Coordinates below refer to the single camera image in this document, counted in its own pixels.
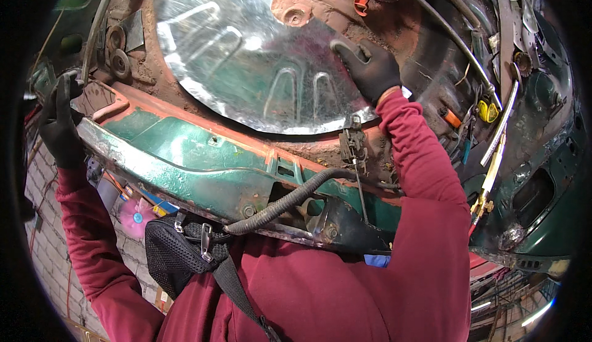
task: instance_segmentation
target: black backpack strap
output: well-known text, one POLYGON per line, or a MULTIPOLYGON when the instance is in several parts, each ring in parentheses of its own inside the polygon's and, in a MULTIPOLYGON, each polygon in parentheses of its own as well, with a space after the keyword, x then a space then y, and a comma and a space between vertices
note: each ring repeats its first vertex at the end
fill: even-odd
POLYGON ((281 342, 278 334, 265 321, 265 316, 257 317, 253 306, 247 298, 247 294, 245 294, 245 289, 241 284, 239 274, 236 272, 236 266, 232 257, 228 255, 212 273, 222 291, 230 298, 233 304, 262 328, 270 342, 281 342))

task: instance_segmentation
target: person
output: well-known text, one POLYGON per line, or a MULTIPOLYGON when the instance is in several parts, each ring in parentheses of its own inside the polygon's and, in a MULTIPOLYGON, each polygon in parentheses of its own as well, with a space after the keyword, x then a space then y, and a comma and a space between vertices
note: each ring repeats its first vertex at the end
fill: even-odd
MULTIPOLYGON (((282 341, 466 341, 470 324, 469 207, 458 176, 421 106, 401 92, 399 66, 362 41, 366 60, 335 45, 361 94, 392 138, 406 196, 386 268, 345 263, 337 254, 257 234, 236 237, 230 254, 258 315, 282 341)), ((70 95, 59 79, 40 134, 55 158, 62 225, 72 267, 112 341, 266 341, 211 273, 195 274, 166 316, 142 298, 115 245, 97 191, 86 181, 70 95)))

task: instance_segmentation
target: pink object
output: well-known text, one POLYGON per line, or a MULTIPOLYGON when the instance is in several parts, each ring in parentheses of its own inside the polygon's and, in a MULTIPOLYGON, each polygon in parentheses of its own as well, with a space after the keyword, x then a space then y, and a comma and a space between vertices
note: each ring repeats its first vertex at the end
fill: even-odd
POLYGON ((127 235, 135 239, 144 238, 144 230, 148 221, 156 218, 152 205, 143 199, 129 199, 121 206, 119 219, 127 235))

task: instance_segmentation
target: red sweatshirt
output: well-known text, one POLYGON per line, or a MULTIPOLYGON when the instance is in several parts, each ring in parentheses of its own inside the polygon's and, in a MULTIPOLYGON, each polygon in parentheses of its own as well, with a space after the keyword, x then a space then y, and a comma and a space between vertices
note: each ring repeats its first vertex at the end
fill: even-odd
MULTIPOLYGON (((376 109, 407 194, 386 269, 256 234, 234 242, 246 294, 283 341, 467 340, 469 208, 421 111, 400 90, 376 109)), ((112 341, 267 340, 211 274, 195 275, 161 314, 123 264, 107 210, 84 171, 59 169, 59 183, 72 266, 112 341)))

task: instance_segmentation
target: black cable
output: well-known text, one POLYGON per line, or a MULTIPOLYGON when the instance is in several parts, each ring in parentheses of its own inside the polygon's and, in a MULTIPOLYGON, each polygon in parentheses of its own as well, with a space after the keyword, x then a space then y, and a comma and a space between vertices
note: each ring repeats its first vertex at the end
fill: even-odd
MULTIPOLYGON (((315 190, 317 190, 324 182, 329 179, 356 180, 356 173, 345 168, 327 168, 312 176, 312 178, 308 179, 306 183, 300 185, 298 188, 292 190, 292 192, 289 192, 287 195, 271 203, 269 206, 254 214, 250 218, 235 222, 230 225, 225 225, 224 231, 234 235, 242 235, 262 228, 292 207, 301 205, 315 192, 315 190)), ((369 185, 373 185, 382 189, 395 189, 397 187, 397 184, 372 182, 368 179, 360 180, 364 183, 368 183, 369 185)))

